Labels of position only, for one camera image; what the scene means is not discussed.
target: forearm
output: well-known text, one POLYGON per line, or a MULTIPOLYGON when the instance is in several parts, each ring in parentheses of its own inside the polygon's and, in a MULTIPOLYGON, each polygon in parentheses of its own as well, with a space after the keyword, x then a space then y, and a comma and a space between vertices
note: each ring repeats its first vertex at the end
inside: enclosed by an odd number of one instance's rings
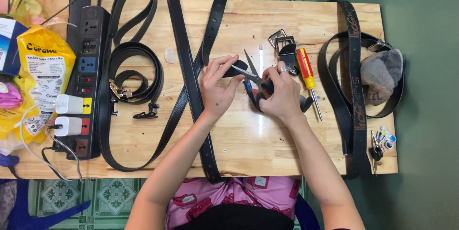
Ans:
POLYGON ((152 203, 167 206, 217 120, 204 111, 157 165, 142 186, 137 199, 145 198, 152 203))
POLYGON ((293 118, 286 125, 295 141, 304 177, 319 204, 354 205, 346 184, 307 123, 306 116, 293 118))

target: silver ring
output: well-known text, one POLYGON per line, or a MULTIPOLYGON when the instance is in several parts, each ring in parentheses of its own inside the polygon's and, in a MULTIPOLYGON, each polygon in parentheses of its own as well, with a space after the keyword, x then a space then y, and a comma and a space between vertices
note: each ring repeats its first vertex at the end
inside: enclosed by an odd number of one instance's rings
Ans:
POLYGON ((284 71, 290 71, 290 67, 289 66, 284 66, 284 67, 280 68, 279 74, 283 73, 284 71))

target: hand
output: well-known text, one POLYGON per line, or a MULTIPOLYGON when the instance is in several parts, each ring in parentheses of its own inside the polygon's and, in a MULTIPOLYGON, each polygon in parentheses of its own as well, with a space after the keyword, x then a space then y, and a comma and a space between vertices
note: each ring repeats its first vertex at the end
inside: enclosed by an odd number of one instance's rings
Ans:
POLYGON ((220 58, 210 59, 209 65, 204 67, 203 94, 204 94, 204 111, 215 119, 219 119, 233 102, 236 88, 244 79, 244 75, 234 76, 225 88, 219 87, 219 81, 222 79, 228 69, 231 68, 239 55, 223 56, 220 58))
MULTIPOLYGON (((296 83, 288 71, 280 72, 285 63, 280 61, 274 67, 263 71, 263 79, 271 78, 274 84, 274 93, 267 100, 260 100, 260 109, 268 114, 281 119, 284 124, 299 115, 303 115, 300 108, 300 84, 296 83)), ((253 95, 258 94, 257 89, 252 89, 253 95)))

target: red and yellow screwdriver handle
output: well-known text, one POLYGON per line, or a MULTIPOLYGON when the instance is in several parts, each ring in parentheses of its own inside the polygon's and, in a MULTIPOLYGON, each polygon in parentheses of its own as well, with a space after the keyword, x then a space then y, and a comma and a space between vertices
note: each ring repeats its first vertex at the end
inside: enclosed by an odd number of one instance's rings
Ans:
POLYGON ((307 53, 304 48, 299 48, 298 50, 296 50, 296 60, 300 65, 300 71, 303 81, 306 84, 306 89, 314 89, 314 73, 311 67, 311 63, 309 62, 309 57, 307 57, 307 53))

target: scissor blade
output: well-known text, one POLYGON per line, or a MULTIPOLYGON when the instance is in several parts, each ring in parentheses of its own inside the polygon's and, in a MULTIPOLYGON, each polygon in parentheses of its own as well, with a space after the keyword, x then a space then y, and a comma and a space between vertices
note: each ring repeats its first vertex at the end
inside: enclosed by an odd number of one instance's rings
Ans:
POLYGON ((249 67, 250 67, 250 70, 252 71, 252 74, 256 74, 258 76, 257 69, 253 65, 252 60, 250 59, 245 49, 244 49, 244 52, 246 53, 247 61, 249 62, 249 67))
POLYGON ((250 80, 252 80, 252 81, 254 81, 254 82, 256 82, 257 80, 260 79, 257 75, 254 75, 254 74, 252 74, 252 73, 250 73, 250 72, 248 72, 248 71, 245 71, 245 70, 243 70, 243 69, 241 69, 241 68, 238 68, 238 67, 236 67, 236 66, 234 66, 234 65, 231 65, 231 66, 232 66, 233 68, 237 69, 240 73, 242 73, 244 76, 248 77, 250 80))

